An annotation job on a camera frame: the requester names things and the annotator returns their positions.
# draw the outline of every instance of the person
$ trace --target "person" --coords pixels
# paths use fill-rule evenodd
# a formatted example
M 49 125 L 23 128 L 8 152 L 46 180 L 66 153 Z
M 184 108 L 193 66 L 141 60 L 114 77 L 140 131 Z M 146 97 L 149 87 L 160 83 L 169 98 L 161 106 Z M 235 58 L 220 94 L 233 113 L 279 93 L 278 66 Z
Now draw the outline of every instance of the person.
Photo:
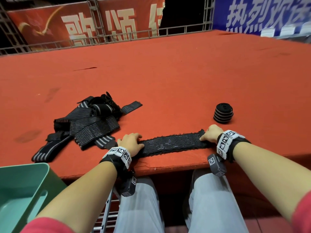
M 200 140 L 217 143 L 223 132 L 217 125 L 211 125 Z M 125 135 L 118 145 L 133 157 L 143 148 L 137 142 L 140 138 L 138 133 Z M 292 224 L 294 232 L 311 232 L 310 170 L 247 142 L 234 147 L 233 157 Z M 22 233 L 90 233 L 116 178 L 114 164 L 101 162 L 56 196 Z M 225 176 L 215 176 L 209 169 L 195 170 L 186 204 L 185 222 L 191 233 L 248 232 Z M 150 178 L 138 178 L 135 194 L 121 197 L 115 232 L 164 232 L 157 193 Z

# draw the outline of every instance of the wrist-mounted device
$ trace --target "wrist-mounted device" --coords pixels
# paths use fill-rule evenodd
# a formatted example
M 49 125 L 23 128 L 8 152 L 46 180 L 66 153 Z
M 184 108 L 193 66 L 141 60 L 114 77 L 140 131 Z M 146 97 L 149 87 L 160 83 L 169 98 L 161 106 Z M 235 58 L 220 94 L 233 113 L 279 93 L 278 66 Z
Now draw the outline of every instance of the wrist-mounted device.
M 226 174 L 227 169 L 223 162 L 228 160 L 230 163 L 233 163 L 233 150 L 240 142 L 250 143 L 244 136 L 232 130 L 227 130 L 218 136 L 217 153 L 219 155 L 211 154 L 207 158 L 210 169 L 214 175 L 223 176 Z
M 136 177 L 134 171 L 128 171 L 132 162 L 131 154 L 129 151 L 122 147 L 111 148 L 99 162 L 109 161 L 115 166 L 120 184 L 116 187 L 117 192 L 124 196 L 131 196 L 135 193 Z

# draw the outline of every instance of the light gray trousers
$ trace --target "light gray trousers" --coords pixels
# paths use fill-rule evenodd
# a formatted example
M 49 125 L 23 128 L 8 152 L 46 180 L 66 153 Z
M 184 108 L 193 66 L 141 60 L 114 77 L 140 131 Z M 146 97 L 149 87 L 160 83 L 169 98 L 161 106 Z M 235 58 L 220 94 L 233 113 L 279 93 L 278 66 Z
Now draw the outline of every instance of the light gray trousers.
M 209 168 L 193 172 L 184 216 L 189 233 L 248 232 L 227 178 L 213 175 Z M 158 195 L 149 177 L 137 179 L 133 196 L 121 197 L 114 232 L 164 233 Z

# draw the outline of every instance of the forearm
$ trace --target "forearm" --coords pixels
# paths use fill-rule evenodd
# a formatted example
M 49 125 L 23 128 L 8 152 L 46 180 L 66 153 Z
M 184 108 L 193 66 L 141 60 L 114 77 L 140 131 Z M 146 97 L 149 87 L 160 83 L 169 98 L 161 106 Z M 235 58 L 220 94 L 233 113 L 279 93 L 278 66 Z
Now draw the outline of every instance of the forearm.
M 111 162 L 102 162 L 56 196 L 37 217 L 50 217 L 76 233 L 91 232 L 117 178 Z
M 252 183 L 288 221 L 311 190 L 311 171 L 255 145 L 240 142 L 233 156 Z

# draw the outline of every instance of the red shirt sleeve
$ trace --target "red shirt sleeve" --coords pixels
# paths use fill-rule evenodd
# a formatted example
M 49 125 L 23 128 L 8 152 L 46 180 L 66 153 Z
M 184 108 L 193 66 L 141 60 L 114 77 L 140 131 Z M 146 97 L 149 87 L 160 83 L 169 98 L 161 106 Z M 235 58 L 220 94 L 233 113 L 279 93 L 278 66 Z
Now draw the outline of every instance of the red shirt sleeve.
M 311 233 L 311 191 L 297 205 L 292 216 L 294 233 Z
M 74 233 L 64 223 L 48 218 L 40 217 L 29 222 L 20 233 Z

